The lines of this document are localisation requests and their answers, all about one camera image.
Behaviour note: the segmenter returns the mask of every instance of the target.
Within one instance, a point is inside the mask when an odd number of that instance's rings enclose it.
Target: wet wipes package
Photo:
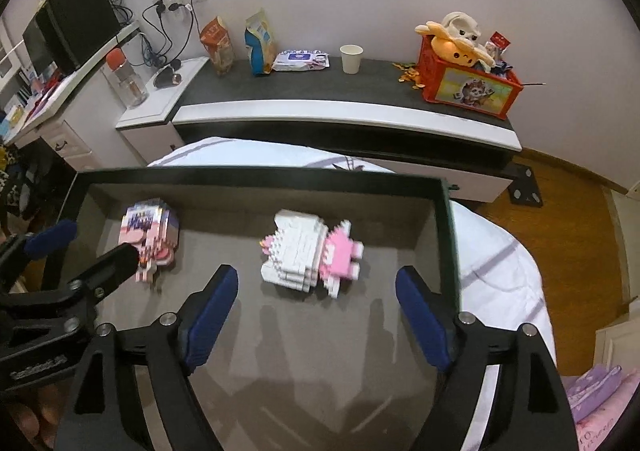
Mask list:
[[[273,63],[277,72],[304,72],[328,67],[329,54],[320,50],[284,50]]]

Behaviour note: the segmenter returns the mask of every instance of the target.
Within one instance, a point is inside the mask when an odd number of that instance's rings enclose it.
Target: white drawer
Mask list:
[[[184,146],[173,124],[123,129],[121,133],[147,163]]]
[[[76,132],[65,122],[41,131],[42,138],[62,158],[91,152]]]
[[[448,182],[449,188],[453,187],[449,192],[449,196],[451,198],[460,198],[461,200],[493,202],[512,182],[512,180],[508,178],[471,173],[469,171],[460,171],[446,167],[423,166],[421,164],[396,162],[378,158],[363,158],[363,160],[390,169],[395,173],[444,178]]]
[[[91,151],[82,155],[66,156],[65,162],[78,172],[102,168],[102,164]]]

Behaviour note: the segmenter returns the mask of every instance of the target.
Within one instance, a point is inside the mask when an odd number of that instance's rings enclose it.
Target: pink lego piece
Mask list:
[[[324,240],[324,248],[318,274],[326,281],[329,277],[357,279],[360,266],[351,259],[362,257],[363,245],[353,241],[345,231],[336,227]]]
[[[260,246],[262,247],[263,254],[269,254],[269,248],[271,246],[271,243],[273,243],[273,235],[267,236],[266,238],[264,238],[264,240],[260,242]]]

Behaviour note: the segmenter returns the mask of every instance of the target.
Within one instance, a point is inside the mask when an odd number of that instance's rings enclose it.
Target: white bedsheet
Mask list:
[[[365,161],[309,147],[211,137],[177,149],[151,166],[293,166],[390,172]],[[533,323],[556,360],[542,278],[527,249],[503,228],[452,202],[462,310],[487,326],[514,330]],[[491,409],[498,367],[488,367],[463,450],[478,449]]]

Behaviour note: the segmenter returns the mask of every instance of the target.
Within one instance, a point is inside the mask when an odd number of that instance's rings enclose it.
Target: blue gripper pad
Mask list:
[[[431,307],[440,310],[440,305],[434,304],[439,299],[438,294],[431,292],[413,267],[402,267],[396,274],[396,297],[427,362],[438,371],[446,371],[454,360],[455,329],[451,321],[447,333],[432,311]],[[441,319],[448,325],[445,317],[448,317],[447,313],[443,313]]]
[[[236,296],[238,272],[220,265],[207,286],[191,294],[180,308],[177,353],[189,374],[207,362]]]
[[[71,220],[60,220],[53,227],[32,236],[24,244],[24,253],[29,259],[40,259],[53,251],[66,247],[76,239],[78,226]]]

